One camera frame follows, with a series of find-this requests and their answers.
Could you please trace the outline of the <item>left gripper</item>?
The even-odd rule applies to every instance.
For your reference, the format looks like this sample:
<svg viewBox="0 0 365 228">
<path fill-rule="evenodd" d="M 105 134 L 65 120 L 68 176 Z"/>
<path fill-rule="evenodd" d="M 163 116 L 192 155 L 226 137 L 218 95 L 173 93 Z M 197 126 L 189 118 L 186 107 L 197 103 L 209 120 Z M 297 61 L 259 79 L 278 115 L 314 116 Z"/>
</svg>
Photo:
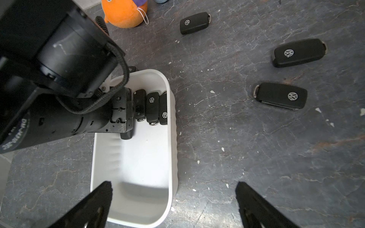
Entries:
<svg viewBox="0 0 365 228">
<path fill-rule="evenodd" d="M 120 89 L 111 99 L 113 112 L 110 119 L 112 133 L 119 133 L 122 140 L 133 137 L 134 109 L 131 89 Z"/>
</svg>

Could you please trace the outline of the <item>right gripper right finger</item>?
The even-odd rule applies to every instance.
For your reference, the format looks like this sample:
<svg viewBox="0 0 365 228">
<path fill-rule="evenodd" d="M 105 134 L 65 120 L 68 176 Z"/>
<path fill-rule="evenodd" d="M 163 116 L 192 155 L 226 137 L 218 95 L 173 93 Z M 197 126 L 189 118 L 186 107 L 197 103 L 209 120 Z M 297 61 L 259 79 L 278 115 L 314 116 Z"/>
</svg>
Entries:
<svg viewBox="0 0 365 228">
<path fill-rule="evenodd" d="M 235 189 L 239 213 L 245 228 L 297 228 L 246 182 L 239 182 Z"/>
</svg>

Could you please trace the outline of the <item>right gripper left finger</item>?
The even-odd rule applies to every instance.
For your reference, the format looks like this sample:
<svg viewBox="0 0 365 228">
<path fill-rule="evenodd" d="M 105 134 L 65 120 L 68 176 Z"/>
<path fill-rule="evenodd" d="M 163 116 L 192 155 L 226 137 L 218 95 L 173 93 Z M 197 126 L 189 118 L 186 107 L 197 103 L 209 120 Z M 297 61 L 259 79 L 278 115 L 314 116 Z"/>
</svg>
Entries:
<svg viewBox="0 0 365 228">
<path fill-rule="evenodd" d="M 113 197 L 112 183 L 104 181 L 51 228 L 104 228 Z"/>
</svg>

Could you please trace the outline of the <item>black VW key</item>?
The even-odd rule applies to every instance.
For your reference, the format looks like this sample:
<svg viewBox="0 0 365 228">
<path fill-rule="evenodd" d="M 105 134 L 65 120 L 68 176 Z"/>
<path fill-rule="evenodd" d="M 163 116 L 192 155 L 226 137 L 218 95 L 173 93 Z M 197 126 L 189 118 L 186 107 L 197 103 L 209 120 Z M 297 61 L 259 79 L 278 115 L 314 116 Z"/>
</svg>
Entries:
<svg viewBox="0 0 365 228">
<path fill-rule="evenodd" d="M 152 92 L 146 97 L 146 120 L 150 125 L 159 122 L 159 93 Z"/>
</svg>

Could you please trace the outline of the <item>black key with buttons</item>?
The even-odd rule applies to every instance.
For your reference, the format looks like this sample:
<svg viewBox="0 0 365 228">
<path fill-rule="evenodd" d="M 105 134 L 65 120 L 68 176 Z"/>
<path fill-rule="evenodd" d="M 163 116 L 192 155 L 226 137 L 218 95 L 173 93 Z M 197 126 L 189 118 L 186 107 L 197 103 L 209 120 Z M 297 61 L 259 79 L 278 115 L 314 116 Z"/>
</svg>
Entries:
<svg viewBox="0 0 365 228">
<path fill-rule="evenodd" d="M 136 66 L 129 66 L 129 72 L 133 73 L 133 72 L 137 72 L 138 68 Z"/>
</svg>

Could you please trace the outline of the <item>white storage box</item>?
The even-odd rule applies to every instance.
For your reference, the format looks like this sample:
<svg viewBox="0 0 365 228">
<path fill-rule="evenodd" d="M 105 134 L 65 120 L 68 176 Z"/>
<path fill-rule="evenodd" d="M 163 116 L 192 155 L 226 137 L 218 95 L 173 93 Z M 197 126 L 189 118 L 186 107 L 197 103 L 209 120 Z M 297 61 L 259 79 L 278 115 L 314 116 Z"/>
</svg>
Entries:
<svg viewBox="0 0 365 228">
<path fill-rule="evenodd" d="M 112 183 L 109 222 L 154 228 L 166 219 L 178 189 L 175 96 L 165 75 L 154 69 L 132 73 L 126 86 L 166 92 L 167 125 L 136 122 L 130 140 L 117 133 L 96 133 L 90 188 Z"/>
</svg>

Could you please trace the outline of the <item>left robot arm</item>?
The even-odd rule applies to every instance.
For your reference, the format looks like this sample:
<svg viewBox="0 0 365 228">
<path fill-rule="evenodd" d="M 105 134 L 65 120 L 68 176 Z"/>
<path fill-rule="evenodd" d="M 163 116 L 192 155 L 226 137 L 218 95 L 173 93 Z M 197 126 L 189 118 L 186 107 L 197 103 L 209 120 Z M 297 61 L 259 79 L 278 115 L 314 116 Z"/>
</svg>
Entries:
<svg viewBox="0 0 365 228">
<path fill-rule="evenodd" d="M 73 1 L 1 1 L 1 153 L 82 133 L 131 137 L 124 51 Z"/>
</svg>

